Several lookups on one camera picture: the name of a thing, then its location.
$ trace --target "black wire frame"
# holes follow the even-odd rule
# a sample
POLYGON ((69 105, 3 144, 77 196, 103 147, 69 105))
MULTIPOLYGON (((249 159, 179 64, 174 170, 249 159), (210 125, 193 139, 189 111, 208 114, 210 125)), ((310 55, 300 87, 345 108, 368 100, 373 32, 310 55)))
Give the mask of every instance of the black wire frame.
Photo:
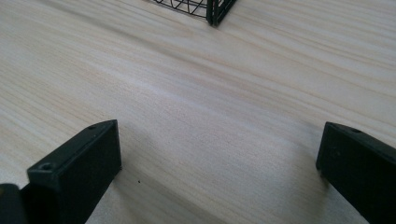
POLYGON ((236 0, 207 0, 206 20, 209 24, 218 26, 236 0))
POLYGON ((236 0, 154 0, 158 4, 189 15, 204 18, 218 26, 236 0))

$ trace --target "wooden table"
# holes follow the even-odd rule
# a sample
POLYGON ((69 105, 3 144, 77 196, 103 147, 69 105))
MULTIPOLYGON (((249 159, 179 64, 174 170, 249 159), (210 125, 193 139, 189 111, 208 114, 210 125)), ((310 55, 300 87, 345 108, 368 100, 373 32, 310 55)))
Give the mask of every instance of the wooden table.
POLYGON ((212 28, 145 0, 2 0, 0 78, 0 183, 119 121, 88 223, 365 223, 315 161, 327 120, 396 147, 396 2, 238 0, 212 28))

